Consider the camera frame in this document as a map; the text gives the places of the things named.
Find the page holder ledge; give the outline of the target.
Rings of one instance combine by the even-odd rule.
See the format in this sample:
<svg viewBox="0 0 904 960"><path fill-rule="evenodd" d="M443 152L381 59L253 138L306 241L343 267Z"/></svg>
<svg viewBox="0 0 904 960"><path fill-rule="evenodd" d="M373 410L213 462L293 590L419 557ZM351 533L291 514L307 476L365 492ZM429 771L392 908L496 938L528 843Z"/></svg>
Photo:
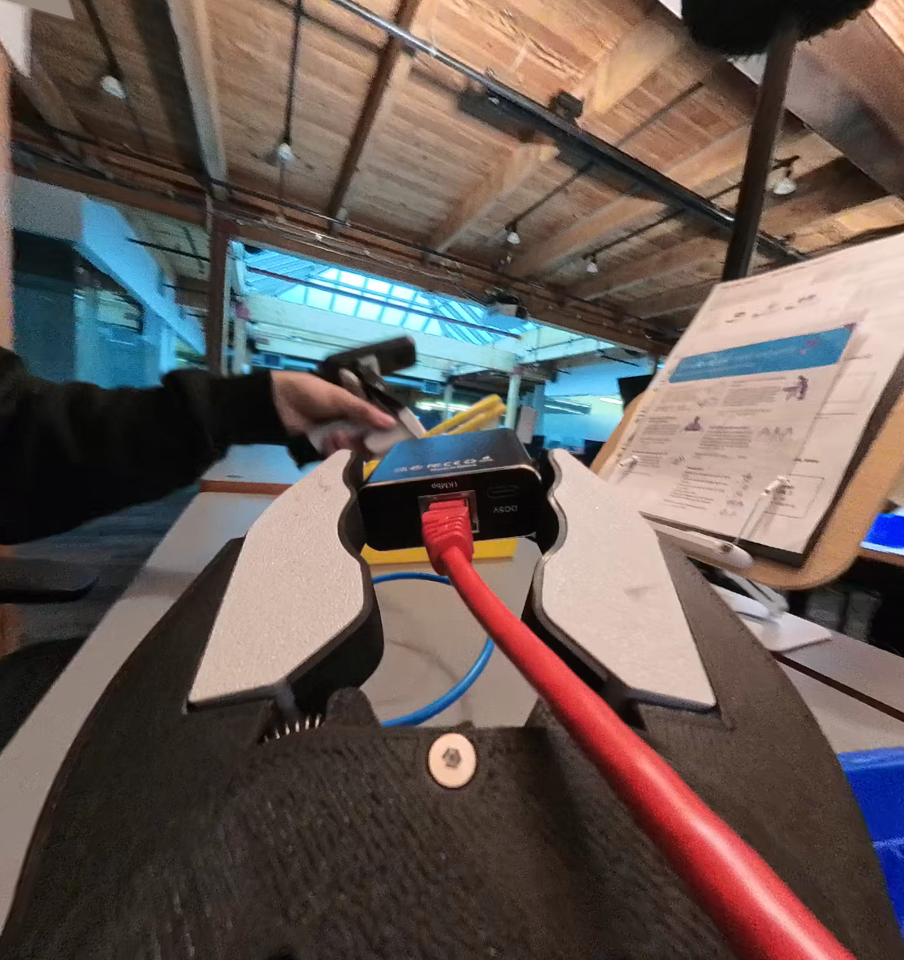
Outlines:
<svg viewBox="0 0 904 960"><path fill-rule="evenodd" d="M753 556L743 543L788 488L793 464L793 450L723 465L633 452L619 458L611 477L655 534L709 562L746 570Z"/></svg>

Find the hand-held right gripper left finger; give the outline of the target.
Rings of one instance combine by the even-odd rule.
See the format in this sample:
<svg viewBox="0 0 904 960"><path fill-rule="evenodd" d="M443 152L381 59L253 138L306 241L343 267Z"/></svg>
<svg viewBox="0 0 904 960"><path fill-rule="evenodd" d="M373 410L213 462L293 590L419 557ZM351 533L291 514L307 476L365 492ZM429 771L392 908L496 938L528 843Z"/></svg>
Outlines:
<svg viewBox="0 0 904 960"><path fill-rule="evenodd" d="M338 452L253 523L189 695L195 709L272 700L321 710L378 668L384 629L362 558L362 462Z"/></svg>

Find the printed instruction sheet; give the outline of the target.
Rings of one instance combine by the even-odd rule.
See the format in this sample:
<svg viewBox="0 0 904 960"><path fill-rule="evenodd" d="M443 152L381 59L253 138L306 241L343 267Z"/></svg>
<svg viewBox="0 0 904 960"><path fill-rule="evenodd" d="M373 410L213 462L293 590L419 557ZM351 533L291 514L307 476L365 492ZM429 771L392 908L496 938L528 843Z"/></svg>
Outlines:
<svg viewBox="0 0 904 960"><path fill-rule="evenodd" d="M600 474L658 522L801 556L904 388L904 232L715 286Z"/></svg>

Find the white stand base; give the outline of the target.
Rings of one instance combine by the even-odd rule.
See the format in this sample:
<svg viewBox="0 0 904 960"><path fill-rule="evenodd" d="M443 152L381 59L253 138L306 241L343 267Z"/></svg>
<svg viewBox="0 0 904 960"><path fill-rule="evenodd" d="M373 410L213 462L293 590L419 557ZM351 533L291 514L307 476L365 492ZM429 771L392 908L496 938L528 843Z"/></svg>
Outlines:
<svg viewBox="0 0 904 960"><path fill-rule="evenodd" d="M789 653L829 642L830 630L790 613L771 613L761 602L716 584L713 590L770 653Z"/></svg>

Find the blue plastic bin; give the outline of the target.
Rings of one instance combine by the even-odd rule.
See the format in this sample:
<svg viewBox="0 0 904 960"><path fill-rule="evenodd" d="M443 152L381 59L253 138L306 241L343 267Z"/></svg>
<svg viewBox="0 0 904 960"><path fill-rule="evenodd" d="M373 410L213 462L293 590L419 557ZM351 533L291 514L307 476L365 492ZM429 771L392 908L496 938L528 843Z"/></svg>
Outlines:
<svg viewBox="0 0 904 960"><path fill-rule="evenodd" d="M838 755L881 863L904 936L904 747Z"/></svg>

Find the black network splitter box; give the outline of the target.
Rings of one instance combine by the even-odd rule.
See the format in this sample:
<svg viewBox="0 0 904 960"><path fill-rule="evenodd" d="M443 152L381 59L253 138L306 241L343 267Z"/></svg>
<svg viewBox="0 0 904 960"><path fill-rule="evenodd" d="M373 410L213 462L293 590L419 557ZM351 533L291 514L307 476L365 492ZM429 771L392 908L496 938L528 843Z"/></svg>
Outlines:
<svg viewBox="0 0 904 960"><path fill-rule="evenodd" d="M435 503L457 500L467 503L477 542L536 534L542 480L513 431L400 441L359 490L366 544L377 551L421 547L421 516Z"/></svg>

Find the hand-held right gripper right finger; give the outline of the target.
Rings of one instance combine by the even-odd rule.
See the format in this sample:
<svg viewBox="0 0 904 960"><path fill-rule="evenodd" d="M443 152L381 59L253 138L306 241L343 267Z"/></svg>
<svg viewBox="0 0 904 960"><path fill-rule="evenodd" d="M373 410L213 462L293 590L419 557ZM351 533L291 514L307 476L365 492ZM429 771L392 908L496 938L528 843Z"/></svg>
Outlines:
<svg viewBox="0 0 904 960"><path fill-rule="evenodd" d="M718 702L656 533L564 450L543 457L530 628L621 714Z"/></svg>

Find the person's left hand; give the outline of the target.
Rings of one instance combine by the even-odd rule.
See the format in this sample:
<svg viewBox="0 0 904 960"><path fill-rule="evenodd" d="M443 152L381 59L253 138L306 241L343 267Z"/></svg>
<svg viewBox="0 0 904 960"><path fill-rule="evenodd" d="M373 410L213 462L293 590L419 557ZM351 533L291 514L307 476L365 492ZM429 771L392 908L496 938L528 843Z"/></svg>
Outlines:
<svg viewBox="0 0 904 960"><path fill-rule="evenodd" d="M392 415L313 374L273 371L269 380L276 413L290 437L342 421L366 431L396 426Z"/></svg>

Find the black pole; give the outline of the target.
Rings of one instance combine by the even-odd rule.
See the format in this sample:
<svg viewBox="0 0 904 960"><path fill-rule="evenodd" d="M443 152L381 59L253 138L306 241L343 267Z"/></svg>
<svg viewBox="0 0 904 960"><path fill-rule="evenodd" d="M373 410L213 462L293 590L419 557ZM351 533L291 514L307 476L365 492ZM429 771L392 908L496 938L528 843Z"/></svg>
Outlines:
<svg viewBox="0 0 904 960"><path fill-rule="evenodd" d="M738 192L735 223L723 263L723 282L745 277L755 252L797 39L794 20L785 19L767 50Z"/></svg>

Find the grey desk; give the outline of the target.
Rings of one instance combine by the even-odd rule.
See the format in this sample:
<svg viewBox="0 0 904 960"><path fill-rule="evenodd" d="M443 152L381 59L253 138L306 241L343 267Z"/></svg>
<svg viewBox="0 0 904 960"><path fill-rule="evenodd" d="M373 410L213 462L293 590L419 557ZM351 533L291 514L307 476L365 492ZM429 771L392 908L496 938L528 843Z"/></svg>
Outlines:
<svg viewBox="0 0 904 960"><path fill-rule="evenodd" d="M77 659L0 757L0 938L50 787L73 738L144 637L233 537L244 535L281 484L247 482L238 467L274 467L262 446L230 455L202 480L122 596L88 633ZM480 627L437 585L392 582L379 600L384 660L366 686L389 719L448 689L482 646ZM798 651L787 675L839 753L904 749L904 662L837 634Z"/></svg>

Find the person's left forearm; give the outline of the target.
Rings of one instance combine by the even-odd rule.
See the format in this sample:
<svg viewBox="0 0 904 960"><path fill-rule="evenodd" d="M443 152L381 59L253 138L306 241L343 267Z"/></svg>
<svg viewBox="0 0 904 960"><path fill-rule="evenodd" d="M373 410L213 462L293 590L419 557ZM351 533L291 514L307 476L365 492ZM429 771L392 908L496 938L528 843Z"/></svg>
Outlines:
<svg viewBox="0 0 904 960"><path fill-rule="evenodd" d="M289 440L263 372L186 369L157 387L104 389L38 378L0 347L0 545L164 498L233 446Z"/></svg>

